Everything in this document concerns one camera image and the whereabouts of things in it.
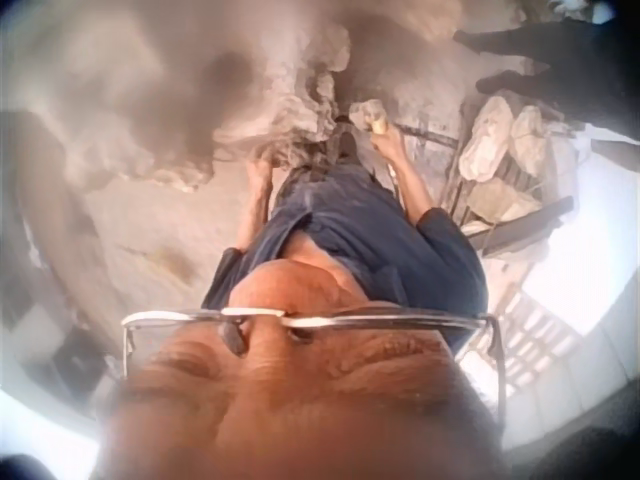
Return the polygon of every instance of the wooden plank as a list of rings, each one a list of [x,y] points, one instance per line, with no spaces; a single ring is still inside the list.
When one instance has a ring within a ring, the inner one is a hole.
[[[573,198],[565,197],[511,222],[497,225],[495,228],[469,236],[469,242],[476,250],[490,255],[497,250],[505,251],[510,245],[539,235],[557,224],[560,216],[573,210]]]

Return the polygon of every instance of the rubble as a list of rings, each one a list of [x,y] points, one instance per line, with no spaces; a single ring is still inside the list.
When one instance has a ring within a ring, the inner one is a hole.
[[[511,127],[509,154],[523,171],[539,178],[547,160],[548,144],[540,109],[524,107]]]
[[[501,96],[491,97],[473,124],[472,137],[460,156],[460,174],[467,180],[491,179],[509,146],[513,113]]]
[[[542,204],[500,178],[478,183],[467,200],[469,208],[489,223],[509,222],[542,208]]]

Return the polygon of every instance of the leg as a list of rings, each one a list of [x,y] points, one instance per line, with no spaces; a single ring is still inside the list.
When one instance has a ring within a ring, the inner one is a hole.
[[[579,22],[548,22],[491,33],[457,31],[453,39],[475,52],[520,55],[553,64],[575,53],[576,42],[586,42]]]
[[[492,95],[499,90],[511,90],[525,97],[533,97],[554,105],[568,97],[562,92],[562,85],[552,69],[538,75],[520,75],[514,71],[502,72],[493,77],[478,80],[476,88],[480,93]]]

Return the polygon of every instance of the debris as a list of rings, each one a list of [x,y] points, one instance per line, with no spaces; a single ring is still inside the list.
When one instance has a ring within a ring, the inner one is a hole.
[[[349,108],[349,120],[363,132],[384,134],[387,127],[387,112],[378,99],[354,103]]]
[[[507,151],[513,113],[501,96],[491,97],[473,124],[471,140],[460,156],[460,174],[467,180],[486,182],[496,173]]]
[[[476,233],[484,232],[485,230],[489,230],[491,228],[490,225],[480,221],[474,220],[473,222],[465,223],[460,230],[466,237],[474,235]]]
[[[469,208],[490,223],[509,222],[542,208],[542,204],[500,178],[479,183],[469,194]]]
[[[277,163],[295,167],[314,161],[305,158],[306,145],[328,140],[336,127],[331,72],[346,68],[351,44],[347,30],[333,23],[317,28],[313,37],[299,26],[270,33],[254,100],[216,129],[213,140],[237,151],[273,143]]]
[[[522,170],[539,178],[547,159],[547,146],[540,109],[524,107],[511,127],[509,153]]]

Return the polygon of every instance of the glasses frame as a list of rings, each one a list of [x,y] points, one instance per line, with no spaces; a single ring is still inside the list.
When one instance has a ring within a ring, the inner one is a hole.
[[[265,308],[224,308],[218,310],[152,310],[138,312],[122,320],[123,353],[122,368],[126,378],[129,363],[135,351],[133,332],[144,328],[171,327],[192,323],[218,325],[221,339],[237,356],[243,356],[248,346],[240,326],[256,316],[277,317],[291,331],[314,330],[471,330],[491,329],[492,339],[488,349],[495,361],[498,374],[498,426],[504,429],[506,417],[506,368],[502,335],[498,320],[493,315],[463,316],[438,310],[403,307],[365,307],[334,311],[321,315],[288,315],[282,310]]]

